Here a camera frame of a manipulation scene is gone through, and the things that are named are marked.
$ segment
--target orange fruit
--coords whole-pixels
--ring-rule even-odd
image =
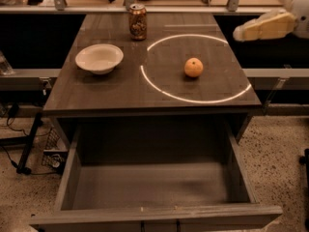
[[[203,63],[198,58],[190,58],[184,65],[184,73],[190,77],[198,77],[203,69]]]

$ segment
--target brown can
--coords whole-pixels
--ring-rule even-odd
[[[132,4],[129,7],[129,32],[134,40],[145,40],[147,37],[146,9],[142,4]]]

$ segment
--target white bowl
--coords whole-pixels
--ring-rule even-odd
[[[115,45],[100,43],[82,49],[75,57],[78,67],[94,74],[110,73],[123,60],[124,53]]]

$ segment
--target speckled floor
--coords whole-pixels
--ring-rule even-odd
[[[12,126],[29,131],[33,118],[15,119]],[[19,136],[0,119],[0,137]],[[34,148],[27,161],[33,173],[46,173],[42,150],[50,129],[43,118]],[[309,117],[254,117],[240,144],[241,158],[257,199],[263,204],[280,205],[284,214],[255,232],[306,231],[307,184],[305,167],[298,163],[309,147]],[[19,162],[22,147],[10,148],[11,158]],[[31,215],[51,213],[61,176],[16,174],[7,154],[0,150],[0,232],[33,232],[28,226]]]

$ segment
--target drawer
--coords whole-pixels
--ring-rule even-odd
[[[262,228],[282,214],[259,204],[221,115],[80,120],[46,232]]]

